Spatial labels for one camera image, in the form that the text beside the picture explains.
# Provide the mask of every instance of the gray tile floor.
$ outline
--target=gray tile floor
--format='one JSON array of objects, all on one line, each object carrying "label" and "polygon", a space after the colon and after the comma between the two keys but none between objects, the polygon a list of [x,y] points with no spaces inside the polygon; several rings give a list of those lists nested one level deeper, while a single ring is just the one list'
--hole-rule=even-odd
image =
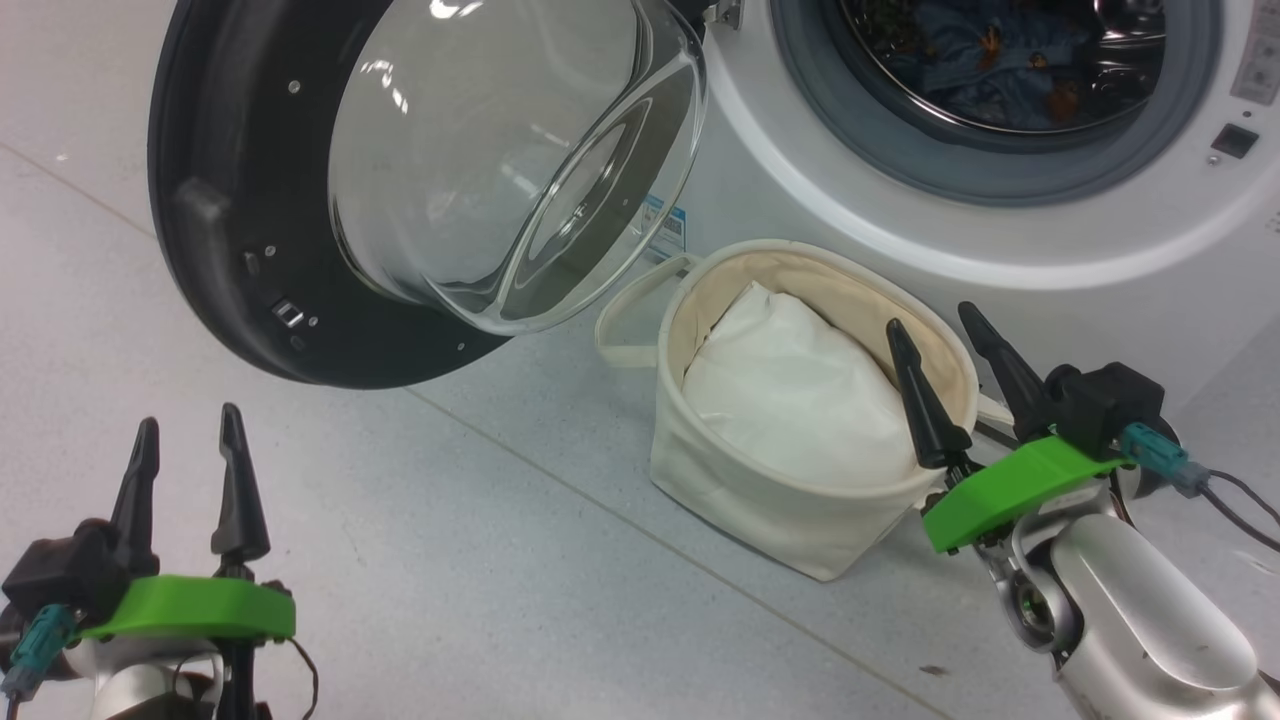
[{"label": "gray tile floor", "polygon": [[[1071,716],[982,569],[933,555],[918,521],[817,584],[655,491],[653,374],[594,356],[594,311],[406,391],[291,384],[223,350],[151,233],[146,113],[170,9],[0,0],[0,568],[108,512],[156,415],[156,547],[169,571],[211,571],[232,400],[275,543],[260,575],[296,591],[319,717]],[[1233,373],[1262,373],[1265,350]],[[1230,455],[1221,402],[1187,423]],[[1274,559],[1201,506],[1137,512],[1275,667]],[[301,714],[292,653],[266,650],[259,676],[278,717]],[[82,716],[87,694],[47,685],[23,719]]]}]

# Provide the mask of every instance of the washing machine door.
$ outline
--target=washing machine door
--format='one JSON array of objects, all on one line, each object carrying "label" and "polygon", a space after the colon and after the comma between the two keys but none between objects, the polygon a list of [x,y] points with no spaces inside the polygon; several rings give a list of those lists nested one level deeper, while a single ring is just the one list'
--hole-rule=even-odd
[{"label": "washing machine door", "polygon": [[179,1],[156,232],[259,368],[420,382],[604,292],[680,193],[704,102],[663,0]]}]

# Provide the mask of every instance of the teal connector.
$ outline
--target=teal connector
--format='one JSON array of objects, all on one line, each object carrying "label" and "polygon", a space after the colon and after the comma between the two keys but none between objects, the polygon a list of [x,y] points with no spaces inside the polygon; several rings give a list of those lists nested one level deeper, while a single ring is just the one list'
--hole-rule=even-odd
[{"label": "teal connector", "polygon": [[1198,496],[1210,478],[1208,469],[1193,462],[1178,443],[1142,423],[1133,423],[1120,433],[1120,452],[1167,479],[1187,497]]},{"label": "teal connector", "polygon": [[13,667],[0,682],[0,693],[10,702],[31,702],[45,682],[49,666],[76,635],[76,616],[63,605],[46,605],[36,614],[9,660]]}]

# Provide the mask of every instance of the white laundry bag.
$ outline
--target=white laundry bag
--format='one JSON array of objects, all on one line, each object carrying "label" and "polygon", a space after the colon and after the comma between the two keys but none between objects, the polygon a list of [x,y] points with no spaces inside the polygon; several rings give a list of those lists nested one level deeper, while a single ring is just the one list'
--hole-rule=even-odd
[{"label": "white laundry bag", "polygon": [[755,281],[698,350],[681,395],[739,452],[804,484],[879,487],[915,468],[902,396],[876,359]]},{"label": "white laundry bag", "polygon": [[[652,346],[613,345],[614,325],[666,281],[687,272]],[[705,260],[677,255],[622,288],[595,325],[602,357],[617,368],[658,369],[650,477],[677,502],[740,541],[818,580],[840,577],[938,483],[942,470],[911,462],[904,478],[832,487],[786,477],[748,457],[690,407],[686,373],[712,328],[753,283],[791,295],[860,343],[891,380],[884,325],[902,320],[952,421],[973,430],[1007,410],[978,392],[973,360],[955,332],[923,302],[856,263],[810,245],[755,240]]]}]

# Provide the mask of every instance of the washing machine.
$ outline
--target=washing machine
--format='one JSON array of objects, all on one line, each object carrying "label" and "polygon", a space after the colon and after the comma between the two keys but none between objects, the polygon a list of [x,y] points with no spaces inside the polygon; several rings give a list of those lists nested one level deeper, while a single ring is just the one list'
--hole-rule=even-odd
[{"label": "washing machine", "polygon": [[781,237],[1169,410],[1280,311],[1277,83],[1280,0],[183,0],[148,173],[197,316],[301,382]]}]

